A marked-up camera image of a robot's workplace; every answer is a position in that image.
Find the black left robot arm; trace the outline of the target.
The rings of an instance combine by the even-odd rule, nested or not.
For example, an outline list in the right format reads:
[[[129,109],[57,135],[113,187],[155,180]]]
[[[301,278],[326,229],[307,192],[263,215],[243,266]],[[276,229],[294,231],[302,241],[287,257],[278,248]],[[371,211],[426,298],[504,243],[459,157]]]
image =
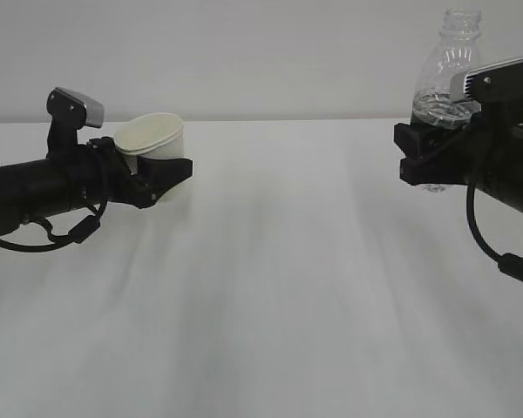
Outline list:
[[[0,248],[45,253],[81,244],[100,228],[108,203],[146,209],[192,175],[188,158],[139,157],[132,173],[109,137],[49,152],[44,159],[0,166]],[[43,227],[48,244],[4,240],[27,224]]]

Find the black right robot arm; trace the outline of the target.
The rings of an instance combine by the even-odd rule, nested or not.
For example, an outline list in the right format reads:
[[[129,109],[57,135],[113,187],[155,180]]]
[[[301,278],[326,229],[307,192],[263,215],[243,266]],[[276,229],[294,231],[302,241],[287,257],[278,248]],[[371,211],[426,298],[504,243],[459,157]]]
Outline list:
[[[467,125],[447,130],[424,123],[395,125],[409,185],[470,185],[523,213],[523,103],[484,105]]]

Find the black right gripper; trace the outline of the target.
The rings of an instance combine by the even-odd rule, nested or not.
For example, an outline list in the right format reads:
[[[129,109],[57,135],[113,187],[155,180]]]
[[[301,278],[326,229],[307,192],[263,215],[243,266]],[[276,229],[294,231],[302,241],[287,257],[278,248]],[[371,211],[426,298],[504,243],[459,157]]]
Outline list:
[[[474,185],[506,205],[523,205],[523,102],[484,106],[455,131],[398,123],[393,141],[405,155],[400,179],[409,185]]]

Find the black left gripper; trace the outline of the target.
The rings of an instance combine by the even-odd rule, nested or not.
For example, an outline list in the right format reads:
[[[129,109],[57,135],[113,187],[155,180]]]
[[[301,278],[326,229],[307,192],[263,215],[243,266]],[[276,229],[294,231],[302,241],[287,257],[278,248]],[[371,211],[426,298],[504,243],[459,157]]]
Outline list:
[[[70,211],[110,202],[149,208],[192,175],[191,159],[143,157],[137,157],[137,173],[133,175],[111,137],[92,138],[86,145],[63,153]]]

